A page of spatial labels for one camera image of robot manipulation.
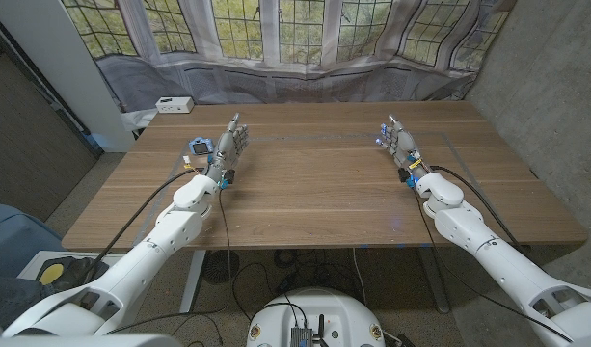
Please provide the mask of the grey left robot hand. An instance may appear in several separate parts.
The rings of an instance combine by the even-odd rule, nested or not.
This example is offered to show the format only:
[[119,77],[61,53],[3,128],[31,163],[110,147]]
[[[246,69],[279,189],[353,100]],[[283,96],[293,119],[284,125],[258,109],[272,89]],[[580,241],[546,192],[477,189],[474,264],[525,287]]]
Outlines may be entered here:
[[219,182],[224,174],[234,170],[239,157],[249,142],[249,131],[246,124],[239,124],[240,115],[236,113],[228,123],[227,130],[221,135],[215,147],[212,160],[209,162],[206,176]]

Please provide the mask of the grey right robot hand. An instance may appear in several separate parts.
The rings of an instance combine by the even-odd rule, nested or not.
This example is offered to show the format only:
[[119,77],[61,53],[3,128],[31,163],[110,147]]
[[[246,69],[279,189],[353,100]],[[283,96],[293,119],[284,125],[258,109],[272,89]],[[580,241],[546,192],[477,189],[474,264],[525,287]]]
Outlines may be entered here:
[[389,122],[381,124],[380,136],[375,143],[386,150],[398,167],[400,179],[419,180],[431,173],[424,163],[419,148],[412,134],[393,114],[388,115]]

